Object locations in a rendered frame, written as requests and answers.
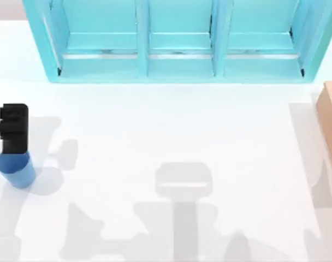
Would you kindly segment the blue cup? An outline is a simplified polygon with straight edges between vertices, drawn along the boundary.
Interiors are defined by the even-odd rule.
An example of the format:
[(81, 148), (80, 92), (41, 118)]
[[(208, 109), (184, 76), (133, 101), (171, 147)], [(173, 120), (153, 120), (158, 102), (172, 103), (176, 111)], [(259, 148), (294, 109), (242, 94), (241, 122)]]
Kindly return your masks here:
[(0, 154), (0, 173), (17, 189), (32, 185), (36, 178), (29, 152), (23, 154)]

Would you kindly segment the light blue rack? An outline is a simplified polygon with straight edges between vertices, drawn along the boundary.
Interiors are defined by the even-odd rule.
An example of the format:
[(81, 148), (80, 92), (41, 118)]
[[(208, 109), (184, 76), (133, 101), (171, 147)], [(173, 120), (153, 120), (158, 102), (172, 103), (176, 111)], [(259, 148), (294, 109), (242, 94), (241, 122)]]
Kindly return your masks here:
[(312, 82), (332, 0), (22, 0), (56, 83)]

